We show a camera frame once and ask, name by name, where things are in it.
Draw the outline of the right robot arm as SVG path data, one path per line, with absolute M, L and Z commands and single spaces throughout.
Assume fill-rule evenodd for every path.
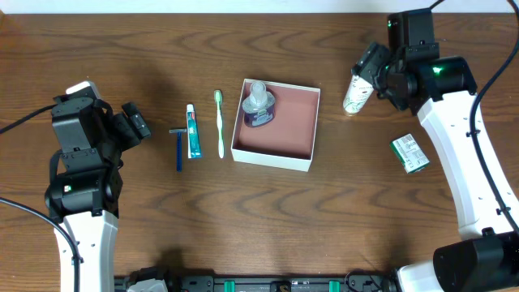
M 494 291 L 518 285 L 518 199 L 504 175 L 462 57 L 438 44 L 391 51 L 369 44 L 352 69 L 349 97 L 377 92 L 410 110 L 429 135 L 457 212 L 459 243 L 398 268 L 387 291 Z

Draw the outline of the blue disposable razor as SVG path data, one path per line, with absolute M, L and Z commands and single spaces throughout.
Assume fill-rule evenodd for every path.
M 187 133 L 186 128 L 172 128 L 169 130 L 171 135 L 176 135 L 177 137 L 177 145 L 176 145 L 176 170 L 178 172 L 182 171 L 182 135 Z

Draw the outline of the clear pump soap bottle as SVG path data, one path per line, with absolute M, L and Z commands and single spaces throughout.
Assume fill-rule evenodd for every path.
M 261 127 L 275 118 L 276 98 L 263 81 L 254 81 L 249 96 L 242 102 L 244 122 L 248 127 Z

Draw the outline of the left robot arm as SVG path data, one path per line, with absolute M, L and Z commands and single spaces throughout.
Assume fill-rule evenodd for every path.
M 113 291 L 122 153 L 151 131 L 132 102 L 114 114 L 101 99 L 70 97 L 59 101 L 51 116 L 61 148 L 50 162 L 45 204 L 73 242 L 71 257 L 58 244 L 61 289 Z

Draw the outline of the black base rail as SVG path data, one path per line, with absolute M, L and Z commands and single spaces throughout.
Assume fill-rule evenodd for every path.
M 398 292 L 394 276 L 354 270 L 345 276 L 222 276 L 178 274 L 168 268 L 142 268 L 114 278 L 116 291 L 168 292 Z

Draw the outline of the teal toothpaste tube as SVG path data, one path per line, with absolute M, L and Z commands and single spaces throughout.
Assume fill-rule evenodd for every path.
M 198 124 L 196 122 L 195 108 L 193 104 L 187 104 L 187 136 L 188 136 L 188 158 L 202 157 L 199 142 Z

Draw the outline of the green white toothbrush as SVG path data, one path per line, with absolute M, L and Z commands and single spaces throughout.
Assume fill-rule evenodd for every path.
M 223 118 L 221 115 L 222 94 L 220 90 L 214 92 L 214 100 L 217 105 L 217 130 L 218 130 L 218 155 L 220 159 L 225 156 L 224 136 L 223 136 Z

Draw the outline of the white floral lotion tube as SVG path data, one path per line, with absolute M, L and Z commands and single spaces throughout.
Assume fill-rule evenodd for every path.
M 373 86 L 358 75 L 353 75 L 342 103 L 346 115 L 353 116 L 360 112 L 374 92 Z

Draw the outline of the white cardboard box pink interior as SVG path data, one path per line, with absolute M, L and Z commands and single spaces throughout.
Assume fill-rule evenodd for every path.
M 313 159 L 321 90 L 266 81 L 267 91 L 276 98 L 273 120 L 249 127 L 242 103 L 252 84 L 252 79 L 243 80 L 230 146 L 233 159 L 307 172 Z

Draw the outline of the green white soap box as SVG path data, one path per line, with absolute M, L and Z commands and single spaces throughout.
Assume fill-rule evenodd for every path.
M 430 164 L 422 149 L 411 134 L 403 135 L 390 144 L 407 174 L 419 172 Z

